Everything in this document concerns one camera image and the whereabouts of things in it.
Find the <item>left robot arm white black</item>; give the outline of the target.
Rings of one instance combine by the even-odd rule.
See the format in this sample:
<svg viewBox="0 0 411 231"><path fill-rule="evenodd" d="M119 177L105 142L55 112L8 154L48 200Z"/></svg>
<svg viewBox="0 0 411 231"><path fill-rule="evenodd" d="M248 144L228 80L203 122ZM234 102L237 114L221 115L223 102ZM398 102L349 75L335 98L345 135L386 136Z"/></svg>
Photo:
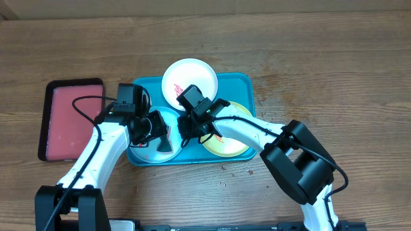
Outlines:
<svg viewBox="0 0 411 231"><path fill-rule="evenodd" d="M133 219L110 219L103 192L119 157L129 147L147 148L167 135L159 111L150 111L148 91L121 83L116 98L95 119L93 133L73 167L54 186L35 195L37 230L138 230Z"/></svg>

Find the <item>dark green sponge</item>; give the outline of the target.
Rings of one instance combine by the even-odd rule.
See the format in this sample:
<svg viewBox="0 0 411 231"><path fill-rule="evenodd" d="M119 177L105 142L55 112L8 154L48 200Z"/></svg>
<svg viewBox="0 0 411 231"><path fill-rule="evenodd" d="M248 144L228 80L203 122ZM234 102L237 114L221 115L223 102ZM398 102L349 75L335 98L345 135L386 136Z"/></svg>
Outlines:
<svg viewBox="0 0 411 231"><path fill-rule="evenodd" d="M172 145L170 143L170 140L166 135L162 135L159 137L160 138L160 143L157 147L157 151L160 153L169 153L173 151Z"/></svg>

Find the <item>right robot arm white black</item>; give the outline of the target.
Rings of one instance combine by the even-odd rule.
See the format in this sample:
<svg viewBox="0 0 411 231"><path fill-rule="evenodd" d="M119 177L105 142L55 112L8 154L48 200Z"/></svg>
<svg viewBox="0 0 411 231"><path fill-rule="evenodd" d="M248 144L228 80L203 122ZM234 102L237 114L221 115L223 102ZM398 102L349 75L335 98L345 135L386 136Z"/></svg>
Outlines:
<svg viewBox="0 0 411 231"><path fill-rule="evenodd" d="M333 173L347 175L303 123L269 123L224 99L211 101L195 85L180 93L177 101L186 110L179 118L183 146L213 134L240 141L259 152L278 186L301 205L306 230L338 230L331 197L347 186L333 189Z"/></svg>

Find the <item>light blue plate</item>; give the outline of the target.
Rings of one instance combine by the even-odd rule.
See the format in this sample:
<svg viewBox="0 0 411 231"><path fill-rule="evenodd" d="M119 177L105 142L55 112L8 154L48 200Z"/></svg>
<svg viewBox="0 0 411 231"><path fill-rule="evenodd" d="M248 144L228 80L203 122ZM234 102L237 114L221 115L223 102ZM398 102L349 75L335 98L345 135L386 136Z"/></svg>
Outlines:
<svg viewBox="0 0 411 231"><path fill-rule="evenodd" d="M168 107L152 107L150 112L154 110L158 110L161 113L167 125L168 133L166 136L170 140L173 151L169 153L158 152L157 147L160 143L160 138L156 138L148 143L147 148L142 148L141 145L139 145L138 148L129 148L127 150L129 161L139 161L144 164L160 164L176 157L182 149L180 146L182 138L177 128L177 118L180 117L180 115Z"/></svg>

